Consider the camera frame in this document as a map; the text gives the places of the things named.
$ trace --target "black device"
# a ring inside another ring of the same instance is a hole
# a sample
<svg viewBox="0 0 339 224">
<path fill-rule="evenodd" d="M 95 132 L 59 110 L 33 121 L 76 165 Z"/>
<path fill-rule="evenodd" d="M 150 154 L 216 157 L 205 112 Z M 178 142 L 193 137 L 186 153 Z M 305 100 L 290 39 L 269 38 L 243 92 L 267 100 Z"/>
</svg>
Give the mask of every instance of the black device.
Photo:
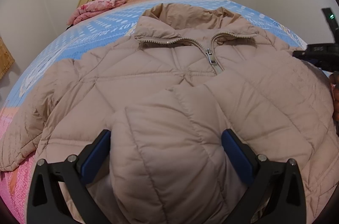
<svg viewBox="0 0 339 224">
<path fill-rule="evenodd" d="M 325 71 L 339 71 L 339 26 L 330 8 L 322 9 L 334 37 L 334 43 L 309 44 L 305 51 L 294 51 L 293 56 L 310 62 Z"/>
<path fill-rule="evenodd" d="M 109 154 L 110 135 L 109 130 L 103 130 L 79 156 L 70 155 L 64 162 L 38 161 L 28 196 L 27 224 L 79 223 L 67 208 L 59 182 L 65 182 L 86 224 L 111 224 L 86 189 Z M 256 224 L 306 224 L 304 188 L 294 159 L 280 163 L 265 155 L 257 156 L 231 129 L 222 133 L 221 143 L 240 179 L 249 187 L 223 224 L 250 224 L 268 188 L 272 194 Z"/>
</svg>

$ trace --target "jacket collar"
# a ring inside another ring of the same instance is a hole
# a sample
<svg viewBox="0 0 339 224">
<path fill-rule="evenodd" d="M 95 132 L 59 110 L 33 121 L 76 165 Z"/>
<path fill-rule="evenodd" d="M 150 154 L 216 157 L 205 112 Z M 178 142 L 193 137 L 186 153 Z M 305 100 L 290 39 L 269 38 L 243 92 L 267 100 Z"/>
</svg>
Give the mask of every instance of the jacket collar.
<svg viewBox="0 0 339 224">
<path fill-rule="evenodd" d="M 194 39 L 204 45 L 214 35 L 229 33 L 228 40 L 253 37 L 258 30 L 238 13 L 225 8 L 206 10 L 187 4 L 159 4 L 138 20 L 134 37 L 140 42 L 173 43 Z"/>
</svg>

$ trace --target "pink puffer jacket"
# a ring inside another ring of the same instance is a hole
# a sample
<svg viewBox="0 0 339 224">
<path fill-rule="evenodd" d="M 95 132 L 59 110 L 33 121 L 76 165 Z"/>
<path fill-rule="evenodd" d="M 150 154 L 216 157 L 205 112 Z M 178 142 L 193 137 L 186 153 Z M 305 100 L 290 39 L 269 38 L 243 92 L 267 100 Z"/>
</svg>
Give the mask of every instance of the pink puffer jacket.
<svg viewBox="0 0 339 224">
<path fill-rule="evenodd" d="M 329 81 L 294 49 L 223 8 L 155 6 L 130 36 L 45 73 L 0 141 L 0 170 L 34 150 L 63 161 L 110 129 L 90 191 L 112 223 L 219 223 L 246 190 L 221 146 L 232 128 L 297 160 L 312 223 L 339 180 L 339 141 Z"/>
</svg>

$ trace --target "curtain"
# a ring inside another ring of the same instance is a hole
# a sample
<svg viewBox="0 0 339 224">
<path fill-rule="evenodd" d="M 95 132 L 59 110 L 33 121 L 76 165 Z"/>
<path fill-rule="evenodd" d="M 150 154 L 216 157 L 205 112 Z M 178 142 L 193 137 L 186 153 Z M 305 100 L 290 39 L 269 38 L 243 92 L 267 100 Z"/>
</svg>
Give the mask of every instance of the curtain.
<svg viewBox="0 0 339 224">
<path fill-rule="evenodd" d="M 13 63 L 14 59 L 0 37 L 0 79 L 5 75 Z"/>
</svg>

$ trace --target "human hand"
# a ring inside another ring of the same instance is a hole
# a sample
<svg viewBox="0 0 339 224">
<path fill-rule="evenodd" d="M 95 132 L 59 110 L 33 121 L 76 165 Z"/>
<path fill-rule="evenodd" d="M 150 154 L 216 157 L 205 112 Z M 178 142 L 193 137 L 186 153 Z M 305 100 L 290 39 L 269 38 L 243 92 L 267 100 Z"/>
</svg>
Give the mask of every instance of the human hand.
<svg viewBox="0 0 339 224">
<path fill-rule="evenodd" d="M 335 86 L 335 88 L 332 89 L 334 105 L 333 119 L 339 121 L 339 72 L 331 74 L 329 81 Z"/>
</svg>

